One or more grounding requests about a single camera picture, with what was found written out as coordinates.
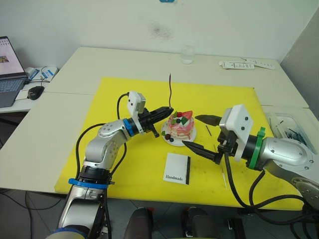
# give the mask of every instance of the laptop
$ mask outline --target laptop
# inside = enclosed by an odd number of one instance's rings
[[[10,107],[27,75],[7,36],[0,37],[0,108]]]

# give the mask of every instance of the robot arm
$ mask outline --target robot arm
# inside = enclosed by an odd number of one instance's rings
[[[119,148],[136,134],[159,133],[154,123],[168,117],[173,108],[160,107],[149,112],[146,99],[140,93],[129,92],[128,109],[132,117],[106,123],[89,142],[79,176],[69,179],[72,184],[59,220],[58,230],[49,239],[95,239],[104,227],[105,190],[111,182],[114,161]]]
[[[219,164],[224,152],[236,161],[246,159],[248,168],[261,171],[266,169],[296,187],[304,199],[319,210],[319,157],[304,144],[293,139],[279,139],[265,136],[261,128],[257,136],[250,135],[252,120],[243,105],[227,109],[224,116],[196,116],[196,119],[213,126],[219,125],[218,152],[204,149],[202,145],[183,143],[193,152]]]

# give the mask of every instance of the green ring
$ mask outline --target green ring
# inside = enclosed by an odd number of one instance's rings
[[[260,147],[263,143],[263,137],[265,136],[265,128],[264,127],[260,127],[260,131],[257,134],[257,142],[256,142],[256,146],[253,152],[253,156],[251,157],[250,163],[248,168],[250,169],[254,169],[257,163],[257,159],[258,159],[258,155],[260,152]]]

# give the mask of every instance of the cake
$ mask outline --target cake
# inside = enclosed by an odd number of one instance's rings
[[[190,139],[194,129],[193,111],[175,112],[167,121],[167,132],[171,138]]]

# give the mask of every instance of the strawberry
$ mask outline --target strawberry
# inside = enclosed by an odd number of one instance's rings
[[[187,118],[188,120],[190,120],[191,116],[193,115],[193,111],[186,111],[182,113],[182,117]]]

